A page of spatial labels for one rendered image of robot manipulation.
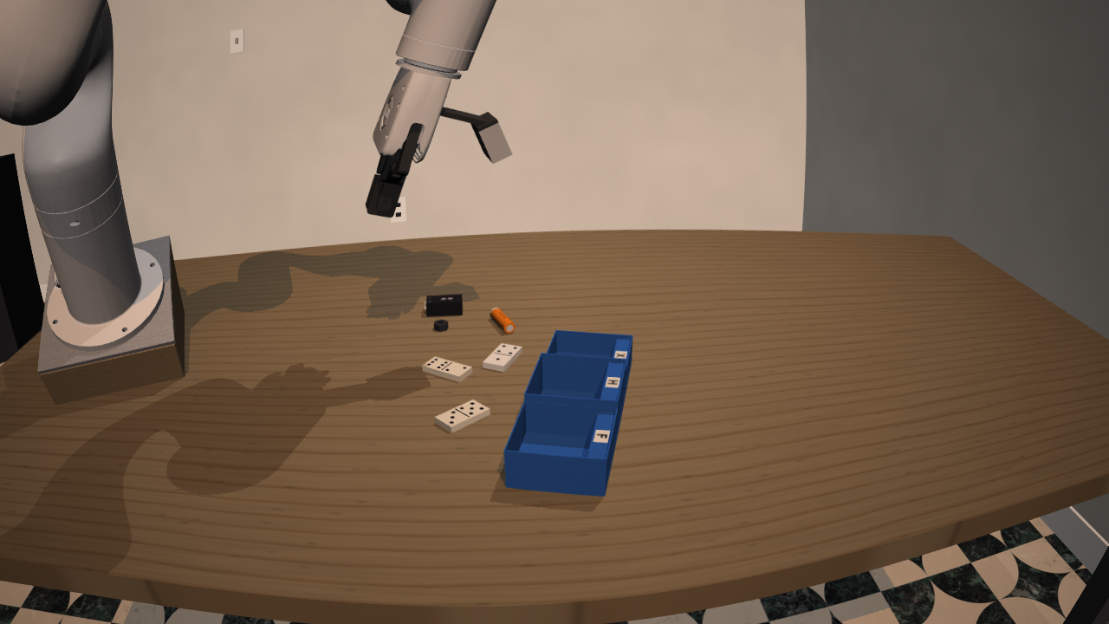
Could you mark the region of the white domino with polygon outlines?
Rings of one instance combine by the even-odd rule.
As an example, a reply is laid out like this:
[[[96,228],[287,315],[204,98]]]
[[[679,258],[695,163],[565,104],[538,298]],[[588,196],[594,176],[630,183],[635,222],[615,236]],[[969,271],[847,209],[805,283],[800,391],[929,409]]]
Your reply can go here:
[[[503,370],[507,370],[509,365],[513,364],[520,354],[522,354],[522,347],[519,347],[519,345],[502,342],[496,347],[494,352],[489,354],[486,360],[484,360],[484,368],[487,368],[487,370],[503,372]]]

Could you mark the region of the beige domino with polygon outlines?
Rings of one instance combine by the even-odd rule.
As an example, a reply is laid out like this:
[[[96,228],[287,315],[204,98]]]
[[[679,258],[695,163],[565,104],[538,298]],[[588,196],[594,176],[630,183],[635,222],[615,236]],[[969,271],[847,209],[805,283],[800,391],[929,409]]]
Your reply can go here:
[[[480,421],[480,419],[489,415],[490,408],[478,403],[476,400],[468,400],[462,406],[457,406],[446,413],[435,416],[435,423],[452,433],[459,429],[464,429],[468,424]]]
[[[441,358],[433,358],[430,361],[421,365],[421,370],[427,374],[438,375],[440,378],[458,380],[458,382],[461,382],[461,380],[468,378],[469,374],[472,374],[472,367],[469,367],[469,365],[456,364]]]

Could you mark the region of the blue three-compartment bin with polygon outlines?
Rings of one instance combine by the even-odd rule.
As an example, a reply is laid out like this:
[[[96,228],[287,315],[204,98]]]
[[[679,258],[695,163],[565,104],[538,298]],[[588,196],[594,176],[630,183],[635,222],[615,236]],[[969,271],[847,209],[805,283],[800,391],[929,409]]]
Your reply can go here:
[[[606,497],[631,365],[632,335],[554,330],[503,446],[503,484]]]

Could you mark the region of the orange battery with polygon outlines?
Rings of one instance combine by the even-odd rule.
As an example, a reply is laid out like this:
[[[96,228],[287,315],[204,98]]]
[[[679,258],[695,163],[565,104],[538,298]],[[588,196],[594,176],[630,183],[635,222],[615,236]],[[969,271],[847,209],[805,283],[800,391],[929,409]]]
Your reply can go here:
[[[498,324],[498,325],[500,325],[500,327],[502,327],[503,333],[507,333],[507,335],[511,335],[511,333],[513,333],[513,330],[516,328],[516,325],[513,323],[511,323],[511,320],[509,319],[509,317],[507,317],[501,309],[494,308],[489,313],[489,315],[492,317],[492,319],[494,319],[494,321],[496,324]]]

